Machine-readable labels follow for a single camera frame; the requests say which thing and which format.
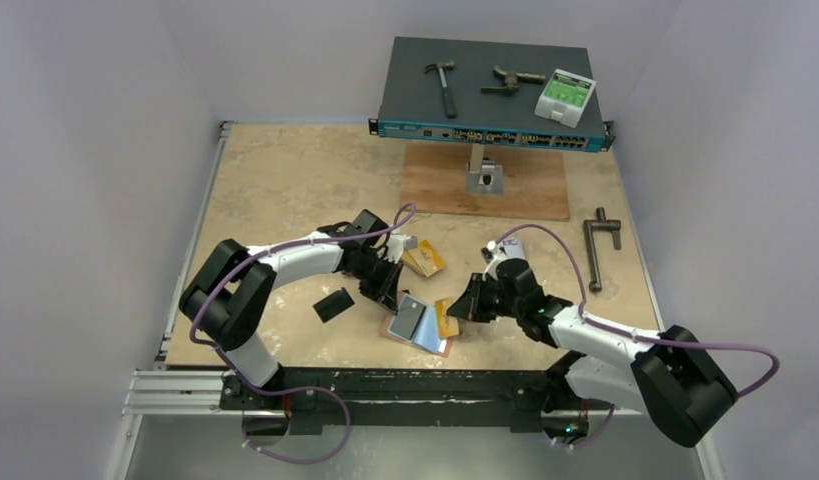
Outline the black VIP card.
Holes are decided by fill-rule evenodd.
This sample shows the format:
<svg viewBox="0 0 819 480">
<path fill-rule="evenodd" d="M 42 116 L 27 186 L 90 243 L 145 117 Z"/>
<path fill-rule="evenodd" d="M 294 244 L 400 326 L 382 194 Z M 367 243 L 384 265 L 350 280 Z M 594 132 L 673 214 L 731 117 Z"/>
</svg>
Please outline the black VIP card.
<svg viewBox="0 0 819 480">
<path fill-rule="evenodd" d="M 404 341 L 411 341 L 426 313 L 427 305 L 410 294 L 404 294 L 393 316 L 388 332 Z"/>
</svg>

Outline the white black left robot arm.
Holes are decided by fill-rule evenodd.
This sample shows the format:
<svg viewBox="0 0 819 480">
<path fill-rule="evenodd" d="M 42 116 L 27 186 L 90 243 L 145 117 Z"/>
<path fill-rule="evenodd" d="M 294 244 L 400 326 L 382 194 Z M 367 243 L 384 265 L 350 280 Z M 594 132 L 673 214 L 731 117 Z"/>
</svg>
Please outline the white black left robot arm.
<svg viewBox="0 0 819 480">
<path fill-rule="evenodd" d="M 415 241 L 400 225 L 364 209 L 352 221 L 279 244 L 221 241 L 179 298 L 191 340 L 205 334 L 203 344 L 245 384 L 245 397 L 257 408 L 274 407 L 282 399 L 284 368 L 258 334 L 270 295 L 293 282 L 337 273 L 357 280 L 362 296 L 396 313 L 401 257 Z"/>
</svg>

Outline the pink leather card holder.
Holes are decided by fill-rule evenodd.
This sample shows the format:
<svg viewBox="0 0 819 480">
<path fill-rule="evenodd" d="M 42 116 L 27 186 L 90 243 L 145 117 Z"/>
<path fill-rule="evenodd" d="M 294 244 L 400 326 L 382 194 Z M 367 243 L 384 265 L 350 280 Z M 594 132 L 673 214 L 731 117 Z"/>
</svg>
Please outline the pink leather card holder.
<svg viewBox="0 0 819 480">
<path fill-rule="evenodd" d="M 444 336 L 444 312 L 451 299 L 427 303 L 408 291 L 398 294 L 397 313 L 388 314 L 380 327 L 380 334 L 388 339 L 409 345 L 430 354 L 447 358 L 458 335 Z"/>
</svg>

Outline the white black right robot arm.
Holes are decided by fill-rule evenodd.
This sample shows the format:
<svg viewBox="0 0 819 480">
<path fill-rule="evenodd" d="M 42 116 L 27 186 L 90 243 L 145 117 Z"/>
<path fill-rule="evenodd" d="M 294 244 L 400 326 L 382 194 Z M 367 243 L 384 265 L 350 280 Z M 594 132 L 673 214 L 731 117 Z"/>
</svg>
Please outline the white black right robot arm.
<svg viewBox="0 0 819 480">
<path fill-rule="evenodd" d="M 523 259 L 472 274 L 447 314 L 475 323 L 515 320 L 528 338 L 567 352 L 546 381 L 554 404 L 588 399 L 634 410 L 683 447 L 696 446 L 739 399 L 689 330 L 638 333 L 590 317 L 573 302 L 545 293 Z"/>
</svg>

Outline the single gold VIP card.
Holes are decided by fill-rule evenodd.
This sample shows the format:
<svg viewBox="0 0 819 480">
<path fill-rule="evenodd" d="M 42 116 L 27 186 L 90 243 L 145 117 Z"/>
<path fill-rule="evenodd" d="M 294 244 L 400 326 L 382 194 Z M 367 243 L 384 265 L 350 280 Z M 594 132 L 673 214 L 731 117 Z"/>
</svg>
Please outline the single gold VIP card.
<svg viewBox="0 0 819 480">
<path fill-rule="evenodd" d="M 460 333 L 458 320 L 448 314 L 448 309 L 453 305 L 453 302 L 452 297 L 445 297 L 435 301 L 437 330 L 441 339 L 449 339 L 458 336 Z"/>
</svg>

